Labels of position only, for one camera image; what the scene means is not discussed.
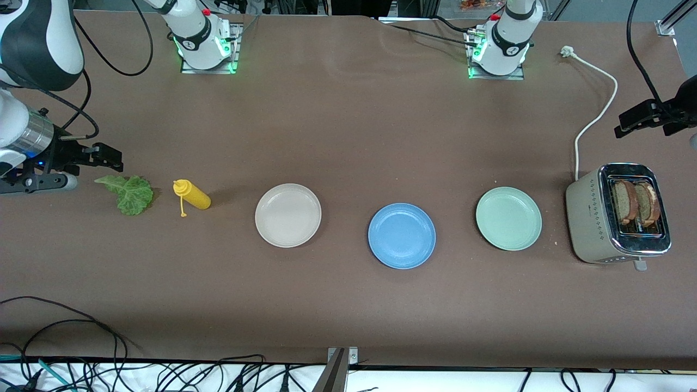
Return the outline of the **green lettuce leaf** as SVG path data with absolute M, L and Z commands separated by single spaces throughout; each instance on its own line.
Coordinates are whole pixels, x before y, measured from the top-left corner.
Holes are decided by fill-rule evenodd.
M 125 216 L 137 216 L 147 209 L 154 199 L 149 181 L 140 176 L 107 175 L 94 180 L 117 195 L 117 208 Z

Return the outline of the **brown bread slice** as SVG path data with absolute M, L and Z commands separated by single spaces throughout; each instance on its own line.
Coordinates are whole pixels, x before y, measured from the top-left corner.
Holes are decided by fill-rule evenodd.
M 620 180 L 613 185 L 615 210 L 619 223 L 629 225 L 638 215 L 638 196 L 635 185 Z
M 661 206 L 657 191 L 654 186 L 647 182 L 634 184 L 638 199 L 638 215 L 642 226 L 650 226 L 659 220 L 661 216 Z

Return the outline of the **yellow squeeze bottle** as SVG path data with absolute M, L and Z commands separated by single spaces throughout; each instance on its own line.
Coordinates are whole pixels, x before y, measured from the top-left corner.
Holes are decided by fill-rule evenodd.
M 175 180 L 173 191 L 180 200 L 181 217 L 187 216 L 184 203 L 189 203 L 199 210 L 206 210 L 211 206 L 211 198 L 189 180 Z

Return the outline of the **blue plate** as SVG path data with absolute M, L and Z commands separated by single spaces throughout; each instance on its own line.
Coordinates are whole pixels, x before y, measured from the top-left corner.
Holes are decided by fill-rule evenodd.
M 414 204 L 388 204 L 373 215 L 368 225 L 368 244 L 373 256 L 394 270 L 412 270 L 423 265 L 433 254 L 436 243 L 432 219 Z

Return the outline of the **green plate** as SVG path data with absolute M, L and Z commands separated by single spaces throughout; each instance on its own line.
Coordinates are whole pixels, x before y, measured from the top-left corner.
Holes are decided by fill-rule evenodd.
M 478 229 L 488 243 L 507 251 L 532 246 L 542 233 L 542 214 L 533 199 L 517 188 L 487 191 L 475 209 Z

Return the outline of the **white plate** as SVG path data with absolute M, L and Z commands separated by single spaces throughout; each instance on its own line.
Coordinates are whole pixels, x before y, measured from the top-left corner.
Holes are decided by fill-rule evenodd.
M 279 248 L 298 247 L 320 228 L 322 208 L 306 186 L 284 183 L 269 189 L 255 210 L 256 229 L 267 243 Z

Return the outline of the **beige chrome toaster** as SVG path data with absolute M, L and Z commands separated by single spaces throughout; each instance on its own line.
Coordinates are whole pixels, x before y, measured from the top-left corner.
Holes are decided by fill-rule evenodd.
M 661 216 L 642 226 L 637 218 L 622 225 L 615 210 L 613 185 L 625 180 L 650 183 L 657 191 Z M 592 265 L 634 263 L 646 270 L 646 260 L 663 256 L 672 246 L 669 223 L 654 172 L 638 163 L 607 163 L 571 183 L 565 193 L 568 230 L 576 256 Z

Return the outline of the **aluminium frame extrusion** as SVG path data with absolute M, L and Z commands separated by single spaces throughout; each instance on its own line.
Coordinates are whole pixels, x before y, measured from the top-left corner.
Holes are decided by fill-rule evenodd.
M 695 10 L 697 10 L 697 0 L 680 0 L 662 19 L 655 22 L 657 34 L 674 36 L 675 27 Z

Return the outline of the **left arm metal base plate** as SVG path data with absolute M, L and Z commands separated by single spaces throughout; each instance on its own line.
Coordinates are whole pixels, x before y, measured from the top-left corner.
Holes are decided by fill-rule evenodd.
M 479 29 L 467 29 L 463 33 L 465 42 L 474 43 L 466 49 L 468 57 L 468 77 L 470 79 L 487 79 L 487 80 L 503 80 L 503 81 L 523 81 L 524 71 L 522 62 L 517 65 L 516 69 L 507 75 L 495 75 L 486 71 L 478 62 L 486 48 L 485 32 Z

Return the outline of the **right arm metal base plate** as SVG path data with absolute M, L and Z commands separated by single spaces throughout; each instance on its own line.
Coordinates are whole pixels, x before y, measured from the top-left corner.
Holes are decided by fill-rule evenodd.
M 236 74 L 242 30 L 242 24 L 210 17 L 201 33 L 188 38 L 175 35 L 178 54 L 182 58 L 182 74 Z

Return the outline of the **silver metal table bracket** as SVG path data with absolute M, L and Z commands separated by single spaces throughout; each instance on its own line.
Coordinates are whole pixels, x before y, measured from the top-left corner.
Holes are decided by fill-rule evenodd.
M 349 367 L 357 363 L 357 347 L 330 347 L 328 362 L 312 392 L 346 392 Z

